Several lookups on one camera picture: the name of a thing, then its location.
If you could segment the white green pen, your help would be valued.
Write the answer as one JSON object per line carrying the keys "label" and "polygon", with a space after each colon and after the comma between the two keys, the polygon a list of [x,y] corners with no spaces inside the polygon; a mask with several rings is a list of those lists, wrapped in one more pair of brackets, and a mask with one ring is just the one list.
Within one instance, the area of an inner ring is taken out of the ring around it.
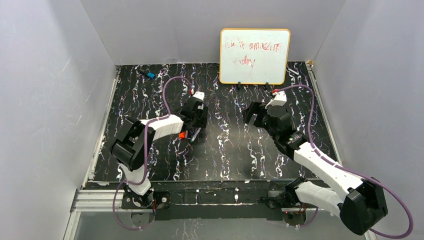
{"label": "white green pen", "polygon": [[193,143],[195,140],[196,140],[196,138],[198,137],[198,135],[199,135],[199,133],[201,132],[201,130],[202,130],[202,128],[201,127],[199,127],[195,132],[194,132],[194,134],[193,134],[193,136],[191,137],[191,139],[190,139],[190,142],[191,143]]}

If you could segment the black orange highlighter pen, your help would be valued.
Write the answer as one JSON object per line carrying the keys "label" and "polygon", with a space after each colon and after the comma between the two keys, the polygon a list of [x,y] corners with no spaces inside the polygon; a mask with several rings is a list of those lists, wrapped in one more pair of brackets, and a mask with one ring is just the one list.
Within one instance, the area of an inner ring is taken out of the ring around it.
{"label": "black orange highlighter pen", "polygon": [[180,139],[187,139],[188,138],[188,131],[183,131],[183,132],[179,133],[178,137]]}

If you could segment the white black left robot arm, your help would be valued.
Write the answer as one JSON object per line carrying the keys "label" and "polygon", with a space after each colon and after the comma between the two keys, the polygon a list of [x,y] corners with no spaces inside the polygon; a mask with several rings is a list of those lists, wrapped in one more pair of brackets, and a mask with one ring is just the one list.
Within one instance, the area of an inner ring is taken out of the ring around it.
{"label": "white black left robot arm", "polygon": [[192,129],[206,128],[208,107],[205,93],[191,95],[181,110],[152,119],[127,118],[116,139],[110,144],[110,153],[118,161],[126,176],[126,184],[138,196],[144,196],[152,187],[148,177],[148,156],[154,141],[185,134]]}

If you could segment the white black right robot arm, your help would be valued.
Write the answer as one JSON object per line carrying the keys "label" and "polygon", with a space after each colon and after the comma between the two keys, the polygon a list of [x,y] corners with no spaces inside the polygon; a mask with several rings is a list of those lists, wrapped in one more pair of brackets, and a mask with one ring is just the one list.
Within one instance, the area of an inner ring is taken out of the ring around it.
{"label": "white black right robot arm", "polygon": [[325,154],[313,148],[307,137],[293,126],[285,107],[266,107],[265,103],[252,102],[242,115],[245,124],[254,117],[254,126],[266,130],[282,154],[306,167],[327,184],[327,187],[321,187],[299,177],[285,186],[286,201],[311,204],[326,210],[338,216],[356,235],[363,235],[388,214],[383,188],[341,170],[334,160],[325,162],[322,159]]}

